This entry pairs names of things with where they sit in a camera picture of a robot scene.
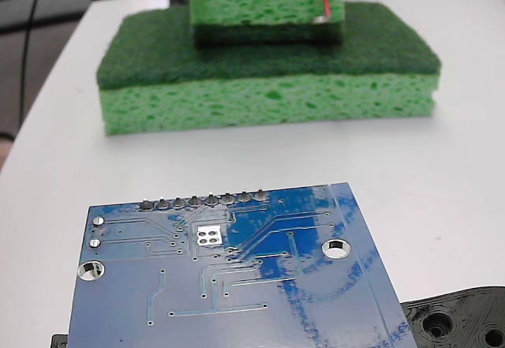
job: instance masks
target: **white table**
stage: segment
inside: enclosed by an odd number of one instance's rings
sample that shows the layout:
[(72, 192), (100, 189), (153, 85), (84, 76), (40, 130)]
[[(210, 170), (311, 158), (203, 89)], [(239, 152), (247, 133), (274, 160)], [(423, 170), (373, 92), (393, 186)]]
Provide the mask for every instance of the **white table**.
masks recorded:
[(378, 0), (443, 62), (432, 118), (105, 137), (95, 71), (122, 18), (96, 2), (0, 176), (2, 346), (66, 333), (88, 206), (348, 181), (400, 301), (505, 286), (505, 0)]

